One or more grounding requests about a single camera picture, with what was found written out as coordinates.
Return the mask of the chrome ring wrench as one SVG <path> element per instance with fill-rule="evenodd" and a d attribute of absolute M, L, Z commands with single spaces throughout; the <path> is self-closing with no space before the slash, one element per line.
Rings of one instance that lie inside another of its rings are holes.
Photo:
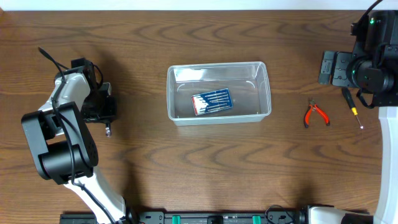
<path fill-rule="evenodd" d="M 107 137 L 111 137 L 112 132 L 111 132 L 111 124 L 110 123 L 106 123 L 105 124 L 105 134 Z"/>

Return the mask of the blue screwdriver set case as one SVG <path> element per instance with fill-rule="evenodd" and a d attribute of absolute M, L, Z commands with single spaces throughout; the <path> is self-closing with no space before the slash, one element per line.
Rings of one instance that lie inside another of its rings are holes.
<path fill-rule="evenodd" d="M 228 88 L 196 94 L 191 97 L 191 100 L 196 116 L 233 108 L 233 101 Z"/>

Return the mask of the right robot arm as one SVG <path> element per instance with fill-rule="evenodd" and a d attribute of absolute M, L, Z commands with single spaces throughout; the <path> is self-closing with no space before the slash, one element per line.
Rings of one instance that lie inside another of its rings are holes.
<path fill-rule="evenodd" d="M 298 223 L 397 223 L 397 11 L 369 8 L 351 25 L 352 52 L 326 51 L 318 82 L 341 88 L 356 113 L 350 88 L 362 105 L 378 108 L 382 130 L 381 189 L 375 214 L 309 205 Z"/>

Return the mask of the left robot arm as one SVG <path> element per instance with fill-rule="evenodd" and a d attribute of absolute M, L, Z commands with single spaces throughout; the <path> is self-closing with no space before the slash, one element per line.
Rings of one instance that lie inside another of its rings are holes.
<path fill-rule="evenodd" d="M 100 172 L 98 150 L 87 127 L 103 123 L 106 136 L 111 136 L 117 104 L 110 83 L 98 81 L 100 69 L 85 58 L 72 60 L 70 68 L 58 68 L 49 99 L 21 119 L 37 172 L 74 191 L 90 207 L 96 223 L 137 223 L 125 199 Z"/>

